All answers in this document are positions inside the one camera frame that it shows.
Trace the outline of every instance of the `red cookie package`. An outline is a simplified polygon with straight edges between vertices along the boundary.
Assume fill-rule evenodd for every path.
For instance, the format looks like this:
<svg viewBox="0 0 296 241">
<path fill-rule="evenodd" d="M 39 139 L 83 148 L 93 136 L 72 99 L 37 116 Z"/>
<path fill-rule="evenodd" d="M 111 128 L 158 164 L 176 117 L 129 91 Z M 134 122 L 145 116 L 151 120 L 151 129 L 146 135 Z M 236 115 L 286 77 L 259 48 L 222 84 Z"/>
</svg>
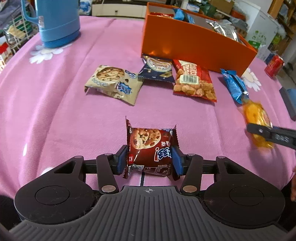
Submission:
<svg viewBox="0 0 296 241">
<path fill-rule="evenodd" d="M 206 68 L 183 60 L 173 60 L 177 76 L 174 93 L 217 102 L 213 83 Z"/>
<path fill-rule="evenodd" d="M 178 145 L 174 129 L 133 128 L 126 120 L 128 156 L 124 178 L 133 169 L 158 176 L 168 176 L 172 170 L 170 147 Z"/>
</svg>

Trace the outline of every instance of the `red soda can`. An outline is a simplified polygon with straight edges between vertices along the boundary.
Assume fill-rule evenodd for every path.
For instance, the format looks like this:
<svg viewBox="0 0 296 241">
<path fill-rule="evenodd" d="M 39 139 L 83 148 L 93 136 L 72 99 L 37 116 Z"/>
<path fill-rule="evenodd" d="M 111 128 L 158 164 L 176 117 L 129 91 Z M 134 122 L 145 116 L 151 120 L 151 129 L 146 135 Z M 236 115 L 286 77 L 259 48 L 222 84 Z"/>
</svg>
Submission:
<svg viewBox="0 0 296 241">
<path fill-rule="evenodd" d="M 280 56 L 275 55 L 266 66 L 264 71 L 270 78 L 275 79 L 276 75 L 279 73 L 284 65 L 285 62 L 283 61 L 283 59 Z"/>
</svg>

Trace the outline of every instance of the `blue thermos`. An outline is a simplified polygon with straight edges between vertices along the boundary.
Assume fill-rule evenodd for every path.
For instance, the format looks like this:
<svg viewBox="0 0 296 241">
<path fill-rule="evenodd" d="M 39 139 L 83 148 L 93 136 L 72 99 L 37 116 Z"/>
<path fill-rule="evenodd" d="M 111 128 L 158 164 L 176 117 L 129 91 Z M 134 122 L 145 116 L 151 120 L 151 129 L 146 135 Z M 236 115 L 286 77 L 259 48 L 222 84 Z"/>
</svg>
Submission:
<svg viewBox="0 0 296 241">
<path fill-rule="evenodd" d="M 25 0 L 21 0 L 21 3 L 25 19 L 38 24 L 45 47 L 66 45 L 80 35 L 78 0 L 35 0 L 35 18 L 27 15 Z"/>
</svg>

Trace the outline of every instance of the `table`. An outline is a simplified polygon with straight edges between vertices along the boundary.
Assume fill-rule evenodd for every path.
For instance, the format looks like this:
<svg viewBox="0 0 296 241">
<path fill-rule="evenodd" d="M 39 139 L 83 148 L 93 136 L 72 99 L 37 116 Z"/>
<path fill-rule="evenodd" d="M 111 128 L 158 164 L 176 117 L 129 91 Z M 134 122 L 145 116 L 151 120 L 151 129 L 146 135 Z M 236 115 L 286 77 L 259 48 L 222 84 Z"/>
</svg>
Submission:
<svg viewBox="0 0 296 241">
<path fill-rule="evenodd" d="M 0 74 L 0 194 L 13 198 L 45 169 L 73 156 L 94 159 L 115 153 L 126 144 L 125 116 L 133 127 L 177 125 L 184 153 L 209 160 L 227 156 L 278 188 L 290 181 L 295 151 L 279 145 L 258 150 L 251 143 L 239 106 L 219 73 L 210 73 L 215 104 L 173 95 L 170 83 L 153 81 L 144 83 L 135 106 L 104 95 L 85 95 L 83 86 L 100 64 L 140 71 L 143 22 L 88 16 L 80 20 L 81 37 L 72 45 L 50 52 L 42 49 L 38 34 Z M 250 68 L 262 84 L 258 92 L 249 89 L 250 98 L 262 103 L 275 126 L 296 129 L 279 94 L 279 82 L 265 74 L 259 59 Z M 116 180 L 119 188 L 140 185 L 141 173 Z M 180 186 L 181 181 L 145 175 L 144 185 Z M 203 175 L 201 189 L 212 182 L 212 175 Z M 87 175 L 87 183 L 97 188 L 96 175 Z"/>
</svg>

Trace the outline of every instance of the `flower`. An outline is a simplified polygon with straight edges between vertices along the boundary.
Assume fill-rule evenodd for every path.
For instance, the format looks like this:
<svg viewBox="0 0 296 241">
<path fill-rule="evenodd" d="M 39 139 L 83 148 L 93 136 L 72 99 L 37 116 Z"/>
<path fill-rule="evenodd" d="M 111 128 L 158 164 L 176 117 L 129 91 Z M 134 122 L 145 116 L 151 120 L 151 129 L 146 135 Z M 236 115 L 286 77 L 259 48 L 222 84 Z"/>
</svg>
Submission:
<svg viewBox="0 0 296 241">
<path fill-rule="evenodd" d="M 30 63 L 32 64 L 36 62 L 37 64 L 40 64 L 43 60 L 50 60 L 53 57 L 53 54 L 62 53 L 64 51 L 63 48 L 66 48 L 70 45 L 72 45 L 72 43 L 55 49 L 46 48 L 44 45 L 37 45 L 35 47 L 37 51 L 32 51 L 30 53 L 33 55 L 33 57 L 30 58 Z"/>
<path fill-rule="evenodd" d="M 256 75 L 251 72 L 250 68 L 247 68 L 247 70 L 243 73 L 242 80 L 246 86 L 253 88 L 256 92 L 260 90 L 259 86 L 261 86 L 261 83 Z"/>
</svg>

